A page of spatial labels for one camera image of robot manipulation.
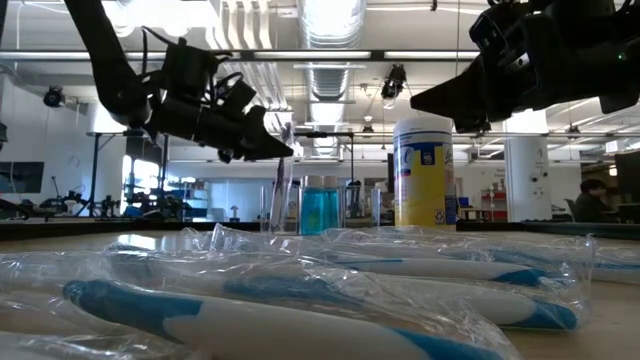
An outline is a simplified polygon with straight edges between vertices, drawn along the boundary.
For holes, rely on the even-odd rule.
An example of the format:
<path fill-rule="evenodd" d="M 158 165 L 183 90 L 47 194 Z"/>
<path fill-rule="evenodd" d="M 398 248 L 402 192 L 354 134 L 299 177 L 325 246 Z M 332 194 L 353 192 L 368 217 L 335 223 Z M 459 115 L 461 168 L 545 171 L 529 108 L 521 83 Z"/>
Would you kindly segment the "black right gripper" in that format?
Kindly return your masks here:
<path fill-rule="evenodd" d="M 561 48 L 544 4 L 491 4 L 469 28 L 479 55 L 458 76 L 413 95 L 414 110 L 455 120 L 460 133 L 479 132 L 516 110 L 541 107 Z"/>

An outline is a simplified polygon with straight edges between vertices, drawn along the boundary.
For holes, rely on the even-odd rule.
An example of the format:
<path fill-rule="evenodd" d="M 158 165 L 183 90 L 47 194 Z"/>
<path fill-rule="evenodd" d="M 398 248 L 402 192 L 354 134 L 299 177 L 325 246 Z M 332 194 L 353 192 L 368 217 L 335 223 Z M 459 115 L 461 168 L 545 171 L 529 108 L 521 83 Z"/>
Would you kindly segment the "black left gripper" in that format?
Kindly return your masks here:
<path fill-rule="evenodd" d="M 291 157 L 294 151 L 287 145 L 293 137 L 291 123 L 285 123 L 280 132 L 281 140 L 278 140 L 264 126 L 266 112 L 262 106 L 253 106 L 243 125 L 245 113 L 242 107 L 202 102 L 197 122 L 197 143 L 217 149 L 218 157 L 224 163 L 243 156 L 246 161 Z"/>

